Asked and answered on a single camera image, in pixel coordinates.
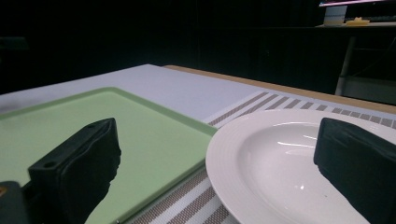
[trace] green tray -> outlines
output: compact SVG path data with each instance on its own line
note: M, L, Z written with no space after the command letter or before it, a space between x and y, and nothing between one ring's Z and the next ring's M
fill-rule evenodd
M117 122L121 164L87 223L123 221L203 166L217 130L126 91L88 91L0 115L0 181L23 186L30 165L83 126L107 118Z

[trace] dark background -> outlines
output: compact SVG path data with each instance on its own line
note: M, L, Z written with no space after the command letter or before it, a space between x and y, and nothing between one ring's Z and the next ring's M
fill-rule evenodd
M395 8L354 6L346 16ZM315 28L324 13L317 0L0 0L0 36L27 44L0 41L0 94L146 63L333 94L354 33ZM376 69L395 78L394 31L358 33L357 46L382 51L356 54L351 71L383 57Z

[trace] table surface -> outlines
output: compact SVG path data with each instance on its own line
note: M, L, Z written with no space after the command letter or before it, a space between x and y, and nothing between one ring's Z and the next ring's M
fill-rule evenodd
M175 65L144 64L95 77L0 95L0 114L102 87L117 87L221 127L255 111L324 110L396 129L396 106L305 91ZM205 167L124 223L238 223L210 185Z

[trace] white plate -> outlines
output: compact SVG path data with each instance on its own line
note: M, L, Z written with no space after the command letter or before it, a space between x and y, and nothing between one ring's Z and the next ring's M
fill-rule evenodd
M206 169L224 206L241 223L368 223L313 162L322 118L357 124L392 143L396 131L344 115L269 110L220 128Z

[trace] yellow object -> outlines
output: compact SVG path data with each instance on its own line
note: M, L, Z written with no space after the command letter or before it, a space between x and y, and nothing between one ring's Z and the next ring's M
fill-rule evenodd
M361 17L355 18L354 21L347 21L346 25L347 26L365 26L369 23L370 21L367 20L362 20Z

